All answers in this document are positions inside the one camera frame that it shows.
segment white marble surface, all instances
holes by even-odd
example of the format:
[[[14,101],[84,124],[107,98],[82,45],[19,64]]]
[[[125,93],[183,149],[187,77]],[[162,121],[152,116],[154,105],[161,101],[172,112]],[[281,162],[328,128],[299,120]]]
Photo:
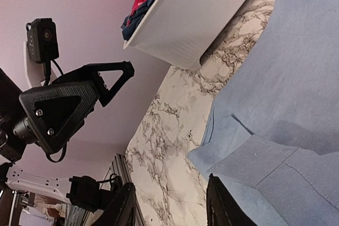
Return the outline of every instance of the white marble surface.
[[[274,1],[247,0],[199,71],[168,71],[126,152],[147,225],[207,225],[207,182],[186,155],[201,143],[212,100],[258,40]]]

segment white wall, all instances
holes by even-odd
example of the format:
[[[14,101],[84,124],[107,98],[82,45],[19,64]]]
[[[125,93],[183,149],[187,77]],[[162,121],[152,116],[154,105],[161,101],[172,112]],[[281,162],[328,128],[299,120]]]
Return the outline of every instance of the white wall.
[[[0,68],[22,89],[22,43],[25,24],[52,17],[57,25],[65,72],[92,62],[131,60],[136,75],[103,109],[97,104],[85,126],[69,142],[66,159],[57,165],[30,145],[19,165],[39,175],[104,177],[116,152],[123,153],[161,84],[168,64],[138,51],[122,49],[120,25],[134,0],[0,0]],[[108,84],[113,84],[110,76]]]

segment blue towel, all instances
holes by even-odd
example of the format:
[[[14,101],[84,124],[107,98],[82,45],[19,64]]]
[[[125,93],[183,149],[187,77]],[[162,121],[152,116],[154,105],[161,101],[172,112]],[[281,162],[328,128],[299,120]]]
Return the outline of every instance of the blue towel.
[[[339,225],[339,197],[328,190],[339,176],[328,157],[339,157],[338,12],[339,0],[276,0],[257,44],[214,100],[201,147],[188,155],[206,179],[219,176],[258,225]],[[226,158],[237,157],[240,165],[246,149],[261,151],[258,143],[248,146],[253,135],[303,151],[298,167],[307,174],[273,150],[260,154],[268,156],[265,163],[250,157],[256,171],[264,167],[270,177],[233,167]],[[321,158],[319,167],[307,167],[315,161],[307,152]],[[297,188],[288,192],[286,186]],[[320,211],[328,220],[315,220]]]

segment black camera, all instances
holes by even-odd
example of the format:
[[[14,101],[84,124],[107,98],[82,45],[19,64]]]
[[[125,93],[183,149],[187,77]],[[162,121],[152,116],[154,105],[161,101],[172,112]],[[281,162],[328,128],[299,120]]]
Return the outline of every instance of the black camera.
[[[36,19],[26,25],[30,59],[43,64],[59,57],[57,30],[51,18]]]

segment blue cloth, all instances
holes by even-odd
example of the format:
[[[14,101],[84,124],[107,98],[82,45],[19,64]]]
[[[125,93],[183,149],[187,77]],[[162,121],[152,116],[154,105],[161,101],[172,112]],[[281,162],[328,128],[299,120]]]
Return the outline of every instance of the blue cloth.
[[[257,44],[214,100],[201,147],[188,155],[206,179],[219,176],[258,225],[339,225],[339,197],[329,192],[339,167],[330,167],[328,157],[339,156],[338,12],[339,0],[276,0]],[[307,175],[286,164],[278,164],[266,181],[253,175],[260,167],[266,174],[277,157],[284,158],[271,150],[266,151],[270,159],[255,170],[229,168],[224,160],[253,134],[303,151],[293,158]],[[329,219],[315,220],[320,211]]]
[[[132,15],[129,15],[125,18],[123,24],[121,25],[122,37],[124,40],[128,41],[132,37],[134,31],[137,29],[149,8],[153,5],[154,1],[155,0],[146,0]]]

